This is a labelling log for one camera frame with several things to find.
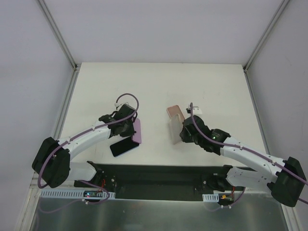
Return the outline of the purple smartphone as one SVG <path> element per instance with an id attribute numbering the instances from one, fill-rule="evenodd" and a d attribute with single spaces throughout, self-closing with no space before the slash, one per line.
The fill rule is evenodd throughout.
<path id="1" fill-rule="evenodd" d="M 141 144 L 141 121 L 136 118 L 133 122 L 134 134 L 132 136 L 132 141 L 138 144 Z"/>

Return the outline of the beige phone with case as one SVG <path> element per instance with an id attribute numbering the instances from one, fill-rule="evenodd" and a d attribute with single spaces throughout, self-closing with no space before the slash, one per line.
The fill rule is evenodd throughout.
<path id="1" fill-rule="evenodd" d="M 177 144 L 181 142 L 180 133 L 182 131 L 182 122 L 180 114 L 175 114 L 169 119 L 169 130 L 170 130 L 170 138 L 172 144 Z"/>

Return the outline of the blue smartphone black screen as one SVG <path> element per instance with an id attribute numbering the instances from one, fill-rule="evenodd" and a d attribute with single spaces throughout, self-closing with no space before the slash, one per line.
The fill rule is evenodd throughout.
<path id="1" fill-rule="evenodd" d="M 110 145 L 110 150 L 113 157 L 118 157 L 139 147 L 139 145 L 139 143 L 134 142 L 131 138 L 126 138 Z"/>

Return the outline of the pink phone case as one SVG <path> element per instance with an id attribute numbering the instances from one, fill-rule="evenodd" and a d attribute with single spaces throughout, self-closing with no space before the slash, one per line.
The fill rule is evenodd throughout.
<path id="1" fill-rule="evenodd" d="M 185 117 L 184 117 L 184 115 L 183 115 L 183 113 L 182 113 L 182 111 L 181 111 L 181 109 L 178 105 L 168 107 L 167 113 L 168 113 L 168 116 L 170 118 L 172 118 L 175 115 L 179 115 L 181 121 L 184 121 L 184 119 L 185 119 Z"/>

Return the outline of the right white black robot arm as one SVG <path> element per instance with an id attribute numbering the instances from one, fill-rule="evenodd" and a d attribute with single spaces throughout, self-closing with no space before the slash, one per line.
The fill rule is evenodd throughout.
<path id="1" fill-rule="evenodd" d="M 210 188 L 221 192 L 231 186 L 257 189 L 269 193 L 288 207 L 295 207 L 300 201 L 308 182 L 297 159 L 282 159 L 259 153 L 225 131 L 209 129 L 196 115 L 185 119 L 182 125 L 180 138 L 183 142 L 194 143 L 209 153 L 233 159 L 249 168 L 244 170 L 224 165 L 222 171 L 207 181 Z"/>

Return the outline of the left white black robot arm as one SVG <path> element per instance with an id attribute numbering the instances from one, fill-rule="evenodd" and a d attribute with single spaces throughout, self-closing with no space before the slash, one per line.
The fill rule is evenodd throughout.
<path id="1" fill-rule="evenodd" d="M 56 188 L 66 180 L 91 187 L 102 186 L 103 170 L 92 161 L 74 163 L 72 160 L 91 146 L 114 136 L 133 136 L 136 110 L 123 104 L 110 115 L 101 116 L 90 128 L 63 139 L 46 138 L 34 158 L 32 169 L 45 186 Z"/>

